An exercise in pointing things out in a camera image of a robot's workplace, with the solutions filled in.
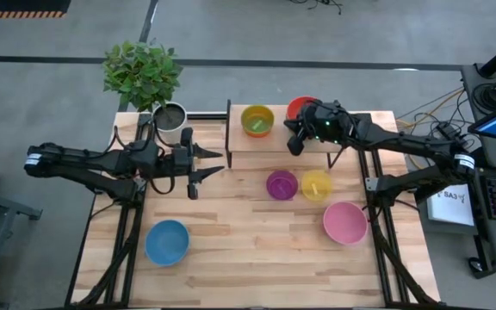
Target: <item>blue bowl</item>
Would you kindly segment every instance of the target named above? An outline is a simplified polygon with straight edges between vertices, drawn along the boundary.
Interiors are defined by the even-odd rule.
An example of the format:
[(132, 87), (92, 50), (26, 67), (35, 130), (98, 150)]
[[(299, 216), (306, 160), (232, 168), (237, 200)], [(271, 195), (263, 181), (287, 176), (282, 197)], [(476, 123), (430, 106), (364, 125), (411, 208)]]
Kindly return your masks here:
[(177, 220), (163, 220), (146, 235), (145, 253), (151, 262), (167, 267), (179, 263), (189, 249), (189, 231)]

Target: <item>bowl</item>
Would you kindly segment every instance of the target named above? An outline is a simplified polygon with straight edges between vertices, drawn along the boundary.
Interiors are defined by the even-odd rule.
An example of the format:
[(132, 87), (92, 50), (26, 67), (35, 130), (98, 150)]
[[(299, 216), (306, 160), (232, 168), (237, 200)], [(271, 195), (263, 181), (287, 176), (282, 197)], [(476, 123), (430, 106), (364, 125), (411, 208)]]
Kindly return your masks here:
[(322, 202), (332, 192), (331, 177), (321, 170), (308, 171), (301, 179), (301, 192), (312, 202)]
[(323, 216), (323, 226), (326, 234), (341, 245), (356, 245), (369, 229), (365, 213), (351, 202), (336, 202), (329, 206)]
[(275, 121), (273, 112), (263, 105), (252, 105), (245, 108), (240, 118), (242, 128), (254, 138), (262, 138), (269, 134)]
[(308, 104), (312, 100), (317, 100), (317, 98), (311, 96), (301, 96), (291, 101), (288, 104), (288, 108), (286, 110), (287, 120), (295, 120), (296, 116), (298, 116), (298, 112), (300, 112), (301, 107)]
[(146, 235), (145, 254), (158, 266), (179, 263), (189, 249), (189, 231), (177, 220), (163, 220)]
[(277, 200), (290, 200), (298, 192), (298, 180), (285, 170), (277, 170), (267, 178), (267, 192)]

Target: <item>wooden board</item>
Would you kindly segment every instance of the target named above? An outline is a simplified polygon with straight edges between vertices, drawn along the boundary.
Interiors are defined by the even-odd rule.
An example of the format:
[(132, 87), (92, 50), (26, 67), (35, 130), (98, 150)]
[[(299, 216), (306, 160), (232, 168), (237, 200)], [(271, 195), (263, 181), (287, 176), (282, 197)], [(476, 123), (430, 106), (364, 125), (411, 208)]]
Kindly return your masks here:
[[(137, 117), (135, 113), (116, 116), (123, 140), (133, 138)], [(373, 113), (373, 121), (395, 129), (391, 112)], [(192, 121), (190, 125), (202, 147), (224, 152), (224, 122)], [(233, 169), (225, 169), (199, 185), (198, 201), (187, 198), (184, 178), (177, 179), (176, 190), (169, 195), (161, 196), (151, 189), (147, 192), (130, 307), (383, 306), (370, 230), (360, 245), (342, 246), (329, 240), (322, 228), (322, 214), (330, 203), (365, 203), (354, 150), (346, 150), (329, 170), (334, 190), (322, 203), (310, 202), (301, 193), (292, 201), (273, 201), (264, 183), (277, 169), (288, 169), (297, 177), (307, 170), (323, 170), (324, 155), (240, 153), (234, 160)], [(399, 153), (383, 151), (381, 161), (384, 173), (406, 173)], [(196, 164), (209, 167), (225, 163), (225, 158), (213, 158)], [(162, 189), (168, 184), (167, 180), (157, 180)], [(400, 199), (414, 203), (409, 195)], [(108, 197), (98, 197), (94, 210), (109, 203)], [(438, 299), (418, 213), (401, 204), (392, 208), (392, 213), (405, 265), (424, 290)], [(116, 207), (91, 221), (72, 301), (84, 298), (108, 267), (118, 218)], [(153, 265), (144, 253), (145, 235), (164, 219), (182, 221), (191, 236), (187, 257), (169, 268)], [(388, 274), (396, 295), (391, 265)], [(117, 285), (116, 295), (120, 289)]]
[[(252, 138), (245, 133), (240, 122), (242, 112), (250, 105), (233, 104), (231, 105), (231, 114), (229, 121), (229, 151), (230, 152), (288, 152), (286, 146), (288, 139), (293, 136), (292, 132), (283, 124), (286, 120), (286, 105), (266, 105), (273, 115), (275, 121), (270, 133), (263, 138)], [(351, 112), (351, 113), (368, 113), (368, 112)], [(384, 115), (390, 115), (387, 111), (373, 111), (373, 115), (381, 119)], [(303, 152), (338, 152), (340, 146), (333, 143), (321, 143), (315, 139), (304, 141)]]

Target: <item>pink bowl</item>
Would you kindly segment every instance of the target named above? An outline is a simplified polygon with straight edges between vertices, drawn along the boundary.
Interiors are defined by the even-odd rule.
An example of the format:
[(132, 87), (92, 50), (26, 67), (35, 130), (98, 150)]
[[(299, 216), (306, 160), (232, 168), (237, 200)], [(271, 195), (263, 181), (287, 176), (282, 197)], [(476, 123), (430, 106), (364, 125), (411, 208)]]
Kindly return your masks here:
[(355, 245), (367, 234), (369, 223), (365, 213), (350, 202), (336, 202), (329, 206), (323, 218), (328, 236), (341, 245)]

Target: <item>purple bowl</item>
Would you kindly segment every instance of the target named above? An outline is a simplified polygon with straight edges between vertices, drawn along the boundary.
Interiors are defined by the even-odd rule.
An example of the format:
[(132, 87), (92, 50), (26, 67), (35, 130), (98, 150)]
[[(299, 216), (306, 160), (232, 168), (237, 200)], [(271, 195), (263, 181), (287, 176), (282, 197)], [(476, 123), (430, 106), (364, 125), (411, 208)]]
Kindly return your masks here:
[(267, 178), (267, 191), (277, 200), (289, 200), (298, 192), (298, 180), (285, 170), (278, 170)]

